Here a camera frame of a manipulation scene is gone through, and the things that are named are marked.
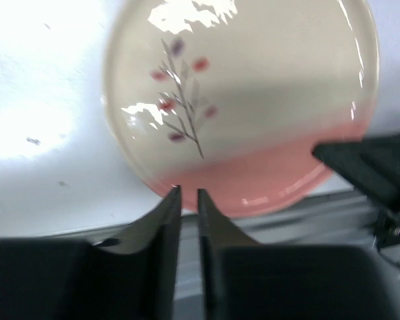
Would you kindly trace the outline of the aluminium extrusion rail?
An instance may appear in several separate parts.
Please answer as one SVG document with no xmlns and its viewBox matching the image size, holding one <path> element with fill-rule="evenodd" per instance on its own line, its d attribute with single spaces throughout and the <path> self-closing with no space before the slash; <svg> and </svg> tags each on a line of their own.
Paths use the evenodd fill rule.
<svg viewBox="0 0 400 320">
<path fill-rule="evenodd" d="M 264 243 L 350 244 L 372 248 L 378 208 L 356 191 L 319 194 L 275 213 L 236 219 L 248 235 Z M 174 319 L 202 319 L 201 263 L 197 215 L 184 213 L 173 303 Z"/>
</svg>

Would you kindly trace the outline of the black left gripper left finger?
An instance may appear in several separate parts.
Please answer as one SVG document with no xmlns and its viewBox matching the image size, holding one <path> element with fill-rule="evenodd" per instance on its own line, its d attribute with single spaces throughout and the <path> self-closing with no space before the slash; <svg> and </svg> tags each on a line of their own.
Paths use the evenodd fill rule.
<svg viewBox="0 0 400 320">
<path fill-rule="evenodd" d="M 181 230 L 174 187 L 97 243 L 0 239 L 0 319 L 170 319 Z"/>
</svg>

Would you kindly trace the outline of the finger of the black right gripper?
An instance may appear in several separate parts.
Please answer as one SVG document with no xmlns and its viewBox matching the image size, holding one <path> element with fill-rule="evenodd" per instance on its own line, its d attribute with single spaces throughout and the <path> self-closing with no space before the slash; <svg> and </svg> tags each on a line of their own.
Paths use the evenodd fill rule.
<svg viewBox="0 0 400 320">
<path fill-rule="evenodd" d="M 321 142 L 312 155 L 387 213 L 400 213 L 400 133 Z"/>
</svg>

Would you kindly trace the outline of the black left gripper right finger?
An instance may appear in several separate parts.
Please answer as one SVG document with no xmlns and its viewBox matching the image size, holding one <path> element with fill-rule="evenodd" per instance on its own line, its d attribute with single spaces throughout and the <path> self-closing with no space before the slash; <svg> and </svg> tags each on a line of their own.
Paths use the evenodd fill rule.
<svg viewBox="0 0 400 320">
<path fill-rule="evenodd" d="M 398 319 L 374 258 L 350 245 L 259 243 L 197 194 L 207 319 Z"/>
</svg>

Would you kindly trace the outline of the pink and cream floral plate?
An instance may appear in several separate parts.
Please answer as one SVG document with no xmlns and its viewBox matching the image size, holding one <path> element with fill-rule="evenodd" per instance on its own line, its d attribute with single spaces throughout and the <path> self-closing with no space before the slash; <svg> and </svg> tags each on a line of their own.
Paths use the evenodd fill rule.
<svg viewBox="0 0 400 320">
<path fill-rule="evenodd" d="M 156 194 L 205 189 L 230 217 L 302 199 L 331 171 L 320 141 L 358 140 L 379 83 L 366 1 L 128 1 L 103 73 L 110 131 Z"/>
</svg>

